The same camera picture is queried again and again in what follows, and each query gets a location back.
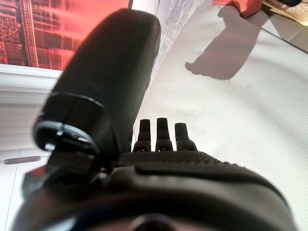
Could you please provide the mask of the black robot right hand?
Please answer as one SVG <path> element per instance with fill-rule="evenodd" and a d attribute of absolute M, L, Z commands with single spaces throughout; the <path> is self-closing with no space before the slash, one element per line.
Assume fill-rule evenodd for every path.
<path fill-rule="evenodd" d="M 280 0 L 281 3 L 289 6 L 289 7 L 294 7 L 298 5 L 302 0 Z"/>

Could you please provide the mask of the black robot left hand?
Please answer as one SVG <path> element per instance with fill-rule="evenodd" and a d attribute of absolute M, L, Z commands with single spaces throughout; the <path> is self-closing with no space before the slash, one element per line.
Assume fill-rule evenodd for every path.
<path fill-rule="evenodd" d="M 282 194 L 259 174 L 197 150 L 184 123 L 133 125 L 160 41 L 158 19 L 122 9 L 87 36 L 32 129 L 51 153 L 27 172 L 14 231 L 294 231 Z"/>

